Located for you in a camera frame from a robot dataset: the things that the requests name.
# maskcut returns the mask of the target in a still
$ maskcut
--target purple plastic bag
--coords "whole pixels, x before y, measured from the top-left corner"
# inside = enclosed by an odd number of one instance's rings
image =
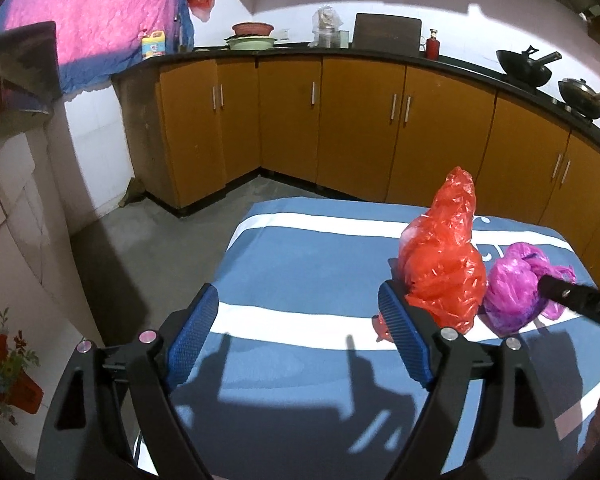
[[[550,275],[575,282],[571,267],[552,266],[537,247],[519,242],[509,246],[489,272],[484,309],[494,330],[501,335],[517,332],[539,314],[557,320],[564,307],[538,295],[538,280]]]

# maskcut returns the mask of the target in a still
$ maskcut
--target cabinet handle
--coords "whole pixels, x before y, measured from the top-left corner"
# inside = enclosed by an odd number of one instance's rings
[[[398,94],[394,94],[394,103],[391,105],[391,120],[394,120],[395,117],[395,101],[398,98]]]
[[[552,176],[551,176],[551,181],[553,181],[554,178],[555,178],[555,176],[558,174],[558,168],[560,168],[560,162],[561,162],[561,160],[562,160],[562,154],[559,153],[558,154],[558,160],[555,163],[554,174],[552,174]]]
[[[560,185],[564,184],[564,181],[567,180],[567,173],[569,173],[569,168],[571,167],[571,161],[567,160],[567,168],[564,170],[564,175],[562,176],[562,180],[560,181]]]
[[[409,110],[411,110],[411,96],[407,97],[407,111],[404,114],[404,124],[409,121]]]

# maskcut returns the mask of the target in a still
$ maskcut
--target gray floor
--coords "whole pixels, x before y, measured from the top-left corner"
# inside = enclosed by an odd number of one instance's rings
[[[318,195],[261,176],[178,219],[150,200],[117,209],[72,238],[75,263],[107,345],[158,328],[209,282],[256,202]]]

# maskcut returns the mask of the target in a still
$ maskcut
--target dish soap bottle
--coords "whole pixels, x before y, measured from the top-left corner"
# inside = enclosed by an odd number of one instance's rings
[[[429,30],[431,31],[431,37],[427,40],[424,57],[437,61],[440,56],[440,42],[436,39],[438,31],[435,28]]]

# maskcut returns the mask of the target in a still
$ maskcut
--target silver bolt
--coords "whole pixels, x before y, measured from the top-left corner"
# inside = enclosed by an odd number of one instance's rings
[[[458,332],[456,332],[453,328],[445,326],[441,331],[440,335],[442,339],[446,339],[447,341],[455,341],[458,339]]]
[[[89,350],[91,350],[91,346],[91,341],[85,339],[84,341],[80,341],[75,349],[81,354],[86,354]]]
[[[152,343],[157,337],[157,333],[155,333],[153,330],[145,330],[140,334],[139,339],[141,343]]]
[[[507,337],[507,346],[512,350],[520,350],[522,348],[522,343],[515,337]]]

